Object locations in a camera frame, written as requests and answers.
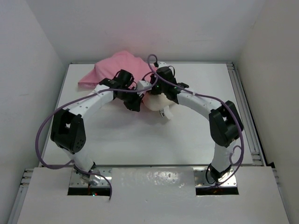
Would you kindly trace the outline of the cream pillow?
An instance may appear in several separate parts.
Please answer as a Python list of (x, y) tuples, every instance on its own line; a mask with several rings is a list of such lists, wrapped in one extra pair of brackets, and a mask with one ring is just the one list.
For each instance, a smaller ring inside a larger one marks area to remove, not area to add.
[(142, 102), (149, 110), (159, 112), (164, 120), (171, 120), (173, 118), (170, 106), (175, 103), (170, 101), (163, 93), (160, 95), (146, 93)]

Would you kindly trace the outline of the pink pillowcase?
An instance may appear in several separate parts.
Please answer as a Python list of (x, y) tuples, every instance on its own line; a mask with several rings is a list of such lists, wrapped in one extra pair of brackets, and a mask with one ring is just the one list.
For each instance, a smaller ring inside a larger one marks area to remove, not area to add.
[(112, 79), (120, 70), (130, 72), (136, 82), (151, 72), (148, 64), (140, 57), (128, 51), (120, 51), (97, 62), (93, 69), (79, 80), (78, 87), (93, 89), (104, 78)]

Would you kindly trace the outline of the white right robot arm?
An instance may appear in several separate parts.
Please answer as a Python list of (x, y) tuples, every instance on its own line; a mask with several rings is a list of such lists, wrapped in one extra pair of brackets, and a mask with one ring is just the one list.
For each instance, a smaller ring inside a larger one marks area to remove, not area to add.
[[(186, 106), (208, 120), (210, 135), (215, 142), (214, 156), (208, 169), (214, 184), (218, 185), (232, 166), (240, 166), (243, 161), (243, 124), (235, 104), (232, 101), (223, 102), (213, 96), (197, 94), (189, 85), (178, 83), (167, 65), (155, 64), (151, 71), (152, 95), (164, 94), (168, 100)], [(242, 153), (234, 163), (232, 155), (236, 148), (240, 148)]]

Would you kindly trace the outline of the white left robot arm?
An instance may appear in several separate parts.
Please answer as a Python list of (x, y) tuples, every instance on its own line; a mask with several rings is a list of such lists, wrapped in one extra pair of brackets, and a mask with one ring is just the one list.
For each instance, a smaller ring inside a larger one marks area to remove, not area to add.
[(140, 111), (141, 100), (150, 83), (141, 80), (137, 82), (136, 88), (130, 88), (133, 81), (131, 73), (120, 70), (113, 79), (104, 78), (100, 81), (87, 99), (77, 102), (74, 106), (61, 109), (54, 115), (50, 138), (74, 161), (76, 171), (85, 182), (92, 181), (94, 176), (91, 172), (95, 169), (94, 161), (84, 149), (85, 121), (103, 105), (116, 98), (122, 100), (127, 109)]

